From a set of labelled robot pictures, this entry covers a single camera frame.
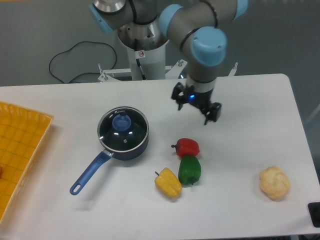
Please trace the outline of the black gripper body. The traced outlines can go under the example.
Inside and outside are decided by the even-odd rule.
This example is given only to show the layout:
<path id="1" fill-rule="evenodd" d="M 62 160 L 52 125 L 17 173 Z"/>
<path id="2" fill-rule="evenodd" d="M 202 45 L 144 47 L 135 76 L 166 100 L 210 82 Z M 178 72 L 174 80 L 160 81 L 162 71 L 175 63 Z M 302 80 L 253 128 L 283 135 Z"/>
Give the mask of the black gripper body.
<path id="1" fill-rule="evenodd" d="M 201 112 L 209 112 L 215 107 L 215 104 L 211 102 L 213 89 L 205 92 L 198 92 L 194 85 L 186 85 L 183 93 L 184 104 L 190 104 Z"/>

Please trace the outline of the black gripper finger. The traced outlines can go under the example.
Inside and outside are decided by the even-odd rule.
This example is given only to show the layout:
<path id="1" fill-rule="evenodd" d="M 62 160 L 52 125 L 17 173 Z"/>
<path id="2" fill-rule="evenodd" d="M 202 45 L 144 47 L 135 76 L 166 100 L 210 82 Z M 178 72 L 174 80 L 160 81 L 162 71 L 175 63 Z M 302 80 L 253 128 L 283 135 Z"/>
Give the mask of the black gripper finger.
<path id="1" fill-rule="evenodd" d="M 184 104 L 188 103 L 188 95 L 186 94 L 186 87 L 178 82 L 172 91 L 171 99 L 175 100 L 178 105 L 178 110 L 180 111 Z"/>
<path id="2" fill-rule="evenodd" d="M 204 109 L 204 125 L 207 125 L 208 122 L 216 123 L 221 116 L 221 110 L 222 104 L 220 102 L 210 102 L 208 107 Z"/>

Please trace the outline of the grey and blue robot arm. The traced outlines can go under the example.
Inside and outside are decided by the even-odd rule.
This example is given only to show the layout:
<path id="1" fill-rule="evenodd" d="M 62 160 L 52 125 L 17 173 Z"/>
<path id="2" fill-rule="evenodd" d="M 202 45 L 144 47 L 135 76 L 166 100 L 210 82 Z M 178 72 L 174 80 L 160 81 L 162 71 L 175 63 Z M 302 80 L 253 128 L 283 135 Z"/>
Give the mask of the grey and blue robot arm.
<path id="1" fill-rule="evenodd" d="M 187 77 L 173 88 L 172 99 L 179 107 L 199 109 L 206 122 L 216 122 L 222 105 L 211 102 L 211 96 L 227 51 L 221 27 L 243 15 L 248 5 L 246 0 L 200 0 L 158 12 L 154 0 L 94 0 L 89 9 L 104 33 L 117 32 L 134 80 L 163 79 L 165 46 L 173 43 L 186 57 Z"/>

